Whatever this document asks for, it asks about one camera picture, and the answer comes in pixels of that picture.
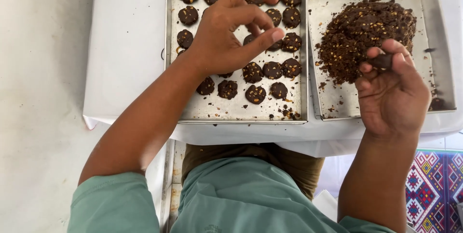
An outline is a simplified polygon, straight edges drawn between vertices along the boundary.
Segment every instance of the rectangular baking pan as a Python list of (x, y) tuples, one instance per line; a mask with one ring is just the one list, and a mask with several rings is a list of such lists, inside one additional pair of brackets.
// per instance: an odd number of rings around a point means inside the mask
[[(188, 27), (182, 23), (177, 23), (178, 11), (187, 5), (181, 0), (166, 0), (166, 23), (165, 23), (165, 66), (164, 69), (168, 68), (173, 60), (177, 57), (178, 49), (177, 44), (177, 33), (182, 29), (189, 30), (193, 35), (196, 34), (196, 30), (201, 20), (203, 11), (208, 5), (204, 0), (197, 0), (191, 4), (198, 9), (199, 19), (198, 22)], [(286, 6), (280, 2), (275, 6), (263, 5), (260, 9), (266, 11), (269, 8), (276, 8), (283, 13)], [(289, 78), (281, 77), (278, 80), (270, 80), (264, 77), (261, 82), (256, 83), (256, 86), (262, 86), (267, 91), (267, 99), (260, 105), (253, 105), (245, 98), (245, 90), (249, 88), (251, 84), (246, 84), (242, 77), (242, 70), (234, 72), (233, 76), (227, 80), (233, 80), (238, 83), (238, 94), (232, 100), (220, 98), (217, 95), (217, 85), (224, 80), (219, 78), (217, 75), (212, 75), (211, 78), (215, 83), (215, 90), (208, 96), (199, 95), (194, 93), (192, 99), (184, 109), (182, 117), (179, 120), (180, 124), (292, 124), (299, 125), (307, 122), (308, 119), (308, 64), (306, 58), (306, 0), (302, 0), (302, 4), (299, 6), (301, 13), (301, 23), (297, 28), (286, 30), (287, 33), (296, 32), (302, 37), (302, 46), (297, 53), (287, 53), (281, 50), (277, 52), (266, 52), (259, 55), (253, 61), (263, 67), (263, 61), (277, 61), (283, 63), (284, 60), (289, 58), (295, 58), (298, 56), (298, 60), (302, 65), (302, 73), (290, 81)], [(244, 26), (240, 27), (235, 31), (235, 35), (243, 42), (244, 38), (250, 33)], [(276, 100), (269, 94), (270, 85), (274, 82), (283, 82), (288, 89), (288, 100), (293, 102), (285, 102), (282, 100)], [(284, 105), (287, 108), (292, 108), (293, 113), (298, 112), (300, 118), (298, 120), (292, 120), (283, 117), (278, 109), (284, 110)], [(270, 119), (269, 115), (273, 114), (274, 118)]]
[[(315, 65), (319, 61), (318, 49), (315, 49), (315, 45), (321, 43), (322, 33), (333, 18), (332, 13), (341, 12), (343, 4), (359, 1), (361, 0), (307, 0), (307, 9), (312, 10), (307, 14), (307, 57), (313, 105), (315, 117), (323, 121), (360, 117), (355, 85), (344, 83), (335, 87), (332, 79), (320, 70), (320, 66)], [(443, 99), (445, 102), (443, 110), (429, 113), (454, 112), (455, 88), (440, 0), (395, 0), (395, 2), (405, 9), (413, 9), (417, 17), (417, 32), (413, 40), (413, 59), (416, 68), (430, 89), (436, 89), (437, 94), (433, 97)], [(436, 51), (425, 53), (424, 50), (428, 48), (435, 48)], [(321, 82), (327, 83), (324, 89), (320, 88)]]

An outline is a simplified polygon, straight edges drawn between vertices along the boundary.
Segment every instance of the forearm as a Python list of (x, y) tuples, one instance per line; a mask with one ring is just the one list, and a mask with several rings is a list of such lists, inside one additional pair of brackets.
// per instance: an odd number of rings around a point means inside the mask
[(350, 216), (405, 232), (405, 181), (418, 136), (380, 140), (365, 132), (339, 191), (338, 220)]
[(204, 79), (183, 53), (114, 122), (90, 154), (79, 184), (92, 176), (144, 174)]

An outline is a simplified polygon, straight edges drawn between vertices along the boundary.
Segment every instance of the white tablecloth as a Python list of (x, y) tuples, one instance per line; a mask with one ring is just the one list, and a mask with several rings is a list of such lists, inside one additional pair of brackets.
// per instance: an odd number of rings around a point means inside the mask
[[(441, 0), (453, 59), (456, 113), (429, 114), (422, 138), (438, 139), (463, 129), (463, 58), (460, 0)], [(165, 0), (94, 0), (83, 115), (90, 129), (113, 123), (163, 71)], [(191, 144), (280, 142), (314, 156), (355, 152), (361, 120), (304, 125), (177, 125), (171, 138)]]

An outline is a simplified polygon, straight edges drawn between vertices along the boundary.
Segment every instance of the hand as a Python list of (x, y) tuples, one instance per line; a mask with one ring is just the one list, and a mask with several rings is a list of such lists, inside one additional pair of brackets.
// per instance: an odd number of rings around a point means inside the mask
[[(368, 63), (360, 65), (363, 76), (355, 85), (360, 115), (366, 131), (375, 137), (418, 136), (431, 100), (431, 92), (416, 71), (413, 59), (399, 42), (389, 39), (382, 48), (394, 54), (391, 72), (378, 74)], [(370, 48), (367, 56), (384, 53)]]
[[(267, 4), (278, 2), (263, 1)], [(256, 37), (246, 46), (242, 46), (233, 34), (240, 25), (246, 25)], [(203, 76), (229, 73), (245, 67), (284, 35), (258, 6), (248, 5), (245, 0), (218, 0), (204, 13), (192, 45), (182, 56), (192, 61)]]

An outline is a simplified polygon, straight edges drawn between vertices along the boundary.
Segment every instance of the geometric pattern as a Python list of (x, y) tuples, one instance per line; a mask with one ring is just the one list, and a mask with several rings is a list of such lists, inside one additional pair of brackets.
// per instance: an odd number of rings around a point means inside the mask
[(417, 151), (405, 184), (407, 219), (418, 233), (463, 233), (463, 153)]

